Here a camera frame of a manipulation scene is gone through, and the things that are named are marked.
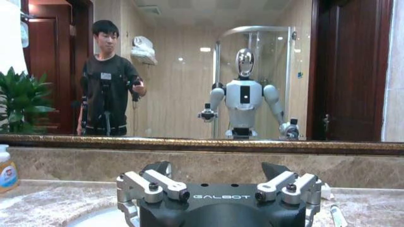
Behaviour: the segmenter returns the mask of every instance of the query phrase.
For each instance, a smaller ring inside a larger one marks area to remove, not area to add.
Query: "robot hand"
[[[205,122],[213,122],[218,118],[218,113],[211,109],[211,104],[205,104],[205,110],[198,114],[199,118],[203,118]]]
[[[298,140],[299,139],[299,126],[298,126],[298,119],[293,118],[290,122],[283,123],[279,127],[282,135],[289,140]]]

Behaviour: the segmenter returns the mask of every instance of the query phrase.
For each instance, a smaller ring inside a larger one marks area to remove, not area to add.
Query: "robot face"
[[[245,48],[239,50],[237,56],[237,66],[238,66],[239,76],[249,78],[251,76],[253,68],[254,68],[254,54],[250,49]]]

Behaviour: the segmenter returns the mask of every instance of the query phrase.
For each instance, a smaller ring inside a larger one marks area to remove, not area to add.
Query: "wooden door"
[[[393,1],[330,0],[321,11],[314,139],[381,141]]]
[[[71,6],[34,5],[30,14],[30,73],[49,75],[50,99],[57,111],[50,113],[49,133],[73,133],[71,92]]]

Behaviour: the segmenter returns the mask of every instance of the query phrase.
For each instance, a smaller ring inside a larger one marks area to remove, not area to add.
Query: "shower enclosure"
[[[289,84],[290,84],[290,44],[291,28],[274,26],[237,27],[222,34],[214,53],[214,82],[225,85],[238,78],[237,54],[250,48],[255,54],[255,67],[251,78],[263,86],[273,84],[279,90],[281,101],[289,120]],[[219,118],[214,122],[214,138],[226,138],[230,118],[226,103],[219,108]],[[263,99],[257,112],[257,139],[279,139],[279,124]]]

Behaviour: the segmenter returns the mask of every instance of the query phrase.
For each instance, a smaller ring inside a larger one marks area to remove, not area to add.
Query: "potted plant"
[[[55,109],[47,96],[51,94],[45,74],[38,80],[14,68],[7,75],[0,72],[0,126],[2,133],[42,133],[41,125],[49,121],[49,112]]]

